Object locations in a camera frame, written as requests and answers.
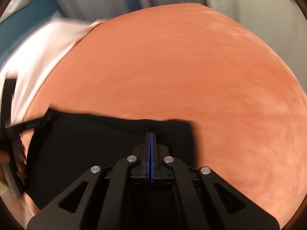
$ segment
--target orange fabric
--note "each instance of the orange fabric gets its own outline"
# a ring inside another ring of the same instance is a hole
[[[198,166],[281,227],[307,192],[305,92],[263,41],[205,6],[153,7],[99,25],[53,70],[27,118],[49,105],[194,121]]]

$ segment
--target black cloth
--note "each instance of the black cloth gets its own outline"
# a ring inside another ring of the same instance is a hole
[[[26,193],[41,209],[94,165],[113,166],[156,132],[157,143],[194,167],[194,140],[189,122],[126,120],[59,112],[33,134],[26,164]]]

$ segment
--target white cloth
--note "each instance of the white cloth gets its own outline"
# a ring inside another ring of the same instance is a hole
[[[12,124],[23,121],[35,95],[51,71],[90,30],[101,22],[88,23],[53,18],[15,50],[0,72],[1,90],[6,77],[18,77],[12,101]]]

